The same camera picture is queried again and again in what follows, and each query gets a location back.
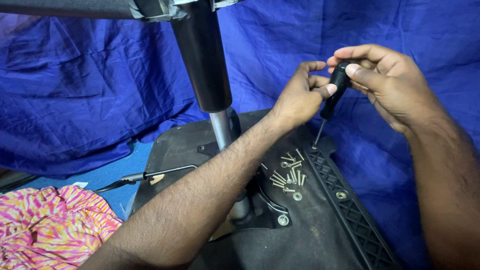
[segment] left hand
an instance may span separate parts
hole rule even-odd
[[[335,93],[336,85],[328,84],[329,78],[309,75],[325,66],[322,61],[302,62],[278,97],[270,114],[285,132],[310,120],[320,109],[322,101]]]

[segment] hand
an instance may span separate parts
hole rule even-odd
[[[346,68],[352,88],[367,95],[390,126],[403,134],[443,113],[435,94],[407,55],[375,45],[345,47],[327,60],[328,72],[342,59],[357,59]]]
[[[320,109],[322,101],[336,91],[336,85],[328,84],[329,78],[309,75],[324,69],[325,62],[301,63],[288,81],[270,111],[279,126],[288,132],[310,120]]]

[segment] screwdriver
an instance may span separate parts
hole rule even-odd
[[[325,122],[327,122],[328,119],[333,117],[334,114],[334,107],[340,100],[340,98],[343,96],[345,93],[345,90],[350,87],[350,78],[347,76],[347,73],[345,72],[345,68],[350,64],[350,62],[341,62],[339,63],[335,69],[332,72],[332,76],[330,77],[330,84],[336,85],[336,92],[329,97],[325,101],[325,105],[323,109],[320,111],[320,116],[322,117],[322,126],[320,127],[320,130],[318,131],[317,138],[315,139],[315,142],[313,143],[312,148],[317,149],[317,144],[318,140],[320,139],[320,134],[322,134],[322,130],[324,128]]]

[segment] fingernail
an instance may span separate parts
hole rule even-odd
[[[333,85],[333,84],[327,85],[327,91],[330,95],[333,95],[333,93],[336,92],[336,85]]]
[[[348,76],[352,76],[359,67],[360,65],[358,64],[350,64],[345,68],[345,72],[347,73]]]

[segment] tie-dye cloth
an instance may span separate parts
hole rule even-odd
[[[99,195],[74,185],[0,197],[0,269],[74,270],[122,221]]]

